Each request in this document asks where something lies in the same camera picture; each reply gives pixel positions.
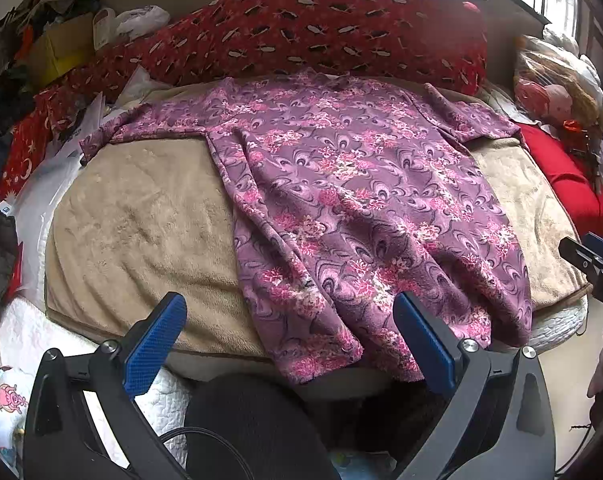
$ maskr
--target finger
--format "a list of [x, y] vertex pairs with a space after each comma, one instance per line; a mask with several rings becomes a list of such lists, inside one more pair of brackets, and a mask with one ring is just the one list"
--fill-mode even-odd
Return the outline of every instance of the finger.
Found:
[[595, 395], [600, 393], [603, 390], [603, 348], [599, 354], [599, 362], [597, 363], [597, 368], [595, 368], [595, 373], [593, 374], [593, 378], [588, 385], [588, 391], [586, 395], [589, 399], [592, 399]]

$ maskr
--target red cushion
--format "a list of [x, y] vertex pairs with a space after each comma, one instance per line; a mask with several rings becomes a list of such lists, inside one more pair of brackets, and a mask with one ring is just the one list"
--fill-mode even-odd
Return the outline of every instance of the red cushion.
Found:
[[549, 180], [579, 236], [594, 232], [603, 237], [603, 191], [595, 195], [584, 176], [584, 163], [565, 152], [562, 143], [537, 126], [520, 124], [531, 155]]

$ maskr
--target cardboard box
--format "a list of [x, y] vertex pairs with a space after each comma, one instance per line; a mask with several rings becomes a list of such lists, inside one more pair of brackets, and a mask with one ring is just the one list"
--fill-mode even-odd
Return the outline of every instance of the cardboard box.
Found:
[[95, 54], [93, 15], [53, 25], [33, 44], [26, 66], [32, 85], [41, 89]]

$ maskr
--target beige blanket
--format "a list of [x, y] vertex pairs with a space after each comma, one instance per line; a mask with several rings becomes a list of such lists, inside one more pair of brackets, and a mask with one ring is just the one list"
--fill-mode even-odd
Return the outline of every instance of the beige blanket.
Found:
[[[515, 139], [470, 148], [518, 235], [537, 309], [583, 296], [584, 278], [557, 252], [575, 230], [532, 158]], [[202, 139], [103, 148], [55, 212], [46, 290], [47, 315], [94, 340], [123, 335], [174, 290], [188, 304], [176, 349], [265, 358], [238, 288], [230, 205]]]

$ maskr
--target cartoon pig print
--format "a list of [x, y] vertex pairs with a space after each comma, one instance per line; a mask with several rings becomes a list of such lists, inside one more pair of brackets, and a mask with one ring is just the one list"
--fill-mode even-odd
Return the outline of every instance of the cartoon pig print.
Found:
[[9, 413], [18, 412], [21, 415], [20, 406], [28, 406], [26, 399], [16, 392], [17, 385], [9, 386], [8, 384], [0, 384], [0, 410], [5, 410]]

